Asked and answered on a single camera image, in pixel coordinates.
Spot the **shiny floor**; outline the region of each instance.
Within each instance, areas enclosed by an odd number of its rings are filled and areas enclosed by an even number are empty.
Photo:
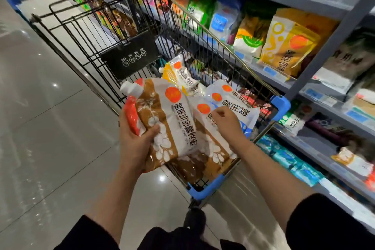
[[[47,13],[54,1],[29,0],[20,8],[29,17]],[[52,249],[117,168],[117,118],[4,0],[0,25],[0,248]],[[84,61],[64,30],[55,34]],[[154,226],[181,226],[189,201],[167,169],[142,175],[120,248],[136,249]],[[241,165],[203,209],[204,239],[214,247],[223,238],[247,249],[288,249]]]

